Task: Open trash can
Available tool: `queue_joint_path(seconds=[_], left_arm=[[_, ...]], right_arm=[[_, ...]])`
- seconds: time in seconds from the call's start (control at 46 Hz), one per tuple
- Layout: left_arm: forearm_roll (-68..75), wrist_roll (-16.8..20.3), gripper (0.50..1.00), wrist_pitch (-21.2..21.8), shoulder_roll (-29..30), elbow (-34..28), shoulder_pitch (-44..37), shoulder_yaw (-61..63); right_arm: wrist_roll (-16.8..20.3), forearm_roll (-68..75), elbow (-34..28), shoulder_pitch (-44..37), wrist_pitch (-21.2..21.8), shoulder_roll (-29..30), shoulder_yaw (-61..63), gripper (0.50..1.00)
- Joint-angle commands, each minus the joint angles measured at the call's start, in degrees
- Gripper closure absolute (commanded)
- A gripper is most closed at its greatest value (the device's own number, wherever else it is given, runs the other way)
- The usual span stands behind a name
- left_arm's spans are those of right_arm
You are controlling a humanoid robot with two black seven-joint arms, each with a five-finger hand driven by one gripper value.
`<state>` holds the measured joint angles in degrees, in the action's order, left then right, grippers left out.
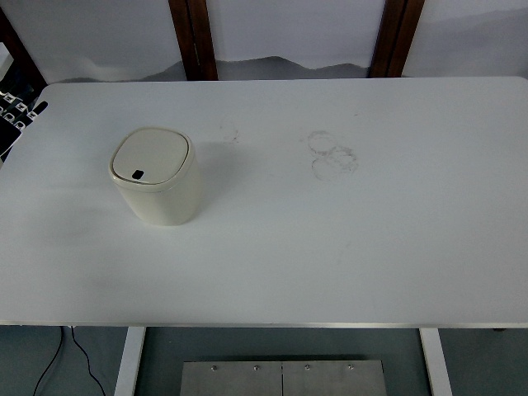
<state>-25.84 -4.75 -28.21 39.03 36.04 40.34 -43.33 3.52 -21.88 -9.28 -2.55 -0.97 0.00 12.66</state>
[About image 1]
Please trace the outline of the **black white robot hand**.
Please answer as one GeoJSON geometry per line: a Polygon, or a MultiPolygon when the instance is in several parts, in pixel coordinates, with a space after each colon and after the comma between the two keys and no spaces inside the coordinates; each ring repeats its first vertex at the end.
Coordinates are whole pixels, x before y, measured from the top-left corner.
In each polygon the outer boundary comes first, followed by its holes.
{"type": "Polygon", "coordinates": [[[48,107],[42,101],[32,109],[19,97],[7,92],[1,96],[1,155],[8,153],[23,131],[48,107]]]}

